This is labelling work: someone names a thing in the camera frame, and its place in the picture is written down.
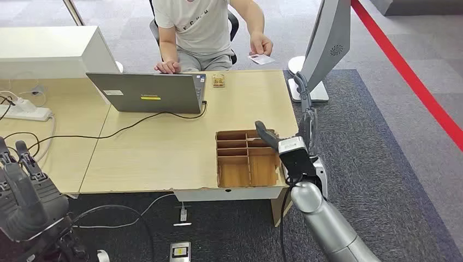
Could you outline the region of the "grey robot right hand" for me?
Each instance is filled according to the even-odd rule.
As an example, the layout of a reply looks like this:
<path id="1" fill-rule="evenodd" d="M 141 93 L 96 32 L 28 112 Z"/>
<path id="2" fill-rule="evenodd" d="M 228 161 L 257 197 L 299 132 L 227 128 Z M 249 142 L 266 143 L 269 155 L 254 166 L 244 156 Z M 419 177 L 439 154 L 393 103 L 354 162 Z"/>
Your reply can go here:
<path id="1" fill-rule="evenodd" d="M 301 137 L 308 151 L 308 155 L 310 157 L 315 157 L 318 156 L 316 149 L 318 118 L 316 109 L 312 105 L 312 100 L 310 97 L 310 92 L 313 90 L 313 88 L 308 87 L 308 81 L 301 72 L 297 72 L 294 75 L 294 81 L 299 86 L 297 91 L 299 92 L 301 99 L 301 119 L 299 120 L 298 124 L 299 130 L 293 137 L 291 137 L 291 139 Z M 283 150 L 278 148 L 278 143 L 288 141 L 289 138 L 278 138 L 275 133 L 267 130 L 262 121 L 255 121 L 254 124 L 256 131 L 262 140 L 264 140 L 277 153 L 283 152 Z"/>

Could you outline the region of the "person's right hand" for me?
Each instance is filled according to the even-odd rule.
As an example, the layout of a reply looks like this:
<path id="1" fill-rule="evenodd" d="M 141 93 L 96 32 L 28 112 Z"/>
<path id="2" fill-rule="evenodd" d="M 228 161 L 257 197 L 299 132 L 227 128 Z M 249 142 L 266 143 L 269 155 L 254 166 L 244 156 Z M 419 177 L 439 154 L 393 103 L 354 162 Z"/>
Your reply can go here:
<path id="1" fill-rule="evenodd" d="M 177 74 L 181 72 L 181 66 L 175 61 L 159 62 L 154 66 L 154 70 L 162 74 Z"/>

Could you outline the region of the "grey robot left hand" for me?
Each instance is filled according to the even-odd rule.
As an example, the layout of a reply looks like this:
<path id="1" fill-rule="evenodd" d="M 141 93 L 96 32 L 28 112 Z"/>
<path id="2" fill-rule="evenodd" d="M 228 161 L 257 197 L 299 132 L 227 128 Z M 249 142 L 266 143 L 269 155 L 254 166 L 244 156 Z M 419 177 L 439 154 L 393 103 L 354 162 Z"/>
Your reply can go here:
<path id="1" fill-rule="evenodd" d="M 68 212 L 68 199 L 27 149 L 15 143 L 15 159 L 1 138 L 1 231 L 12 241 L 34 238 Z"/>

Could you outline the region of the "person's left hand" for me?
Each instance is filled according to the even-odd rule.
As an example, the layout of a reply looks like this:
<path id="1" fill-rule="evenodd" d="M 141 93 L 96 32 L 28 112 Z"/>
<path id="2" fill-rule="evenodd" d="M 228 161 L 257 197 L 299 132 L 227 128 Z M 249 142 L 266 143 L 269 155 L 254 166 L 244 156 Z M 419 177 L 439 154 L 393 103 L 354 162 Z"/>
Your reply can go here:
<path id="1" fill-rule="evenodd" d="M 273 46 L 273 42 L 262 32 L 255 31 L 250 34 L 251 50 L 249 55 L 271 56 Z"/>

